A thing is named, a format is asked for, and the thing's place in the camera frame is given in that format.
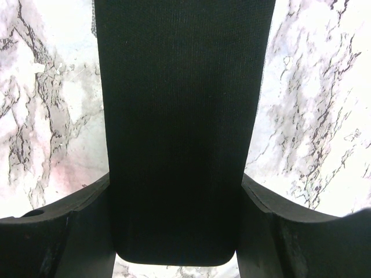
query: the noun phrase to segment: ribbed black fabric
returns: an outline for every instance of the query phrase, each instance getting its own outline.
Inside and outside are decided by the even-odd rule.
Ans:
[[[142,264],[237,244],[274,0],[96,0],[112,235]]]

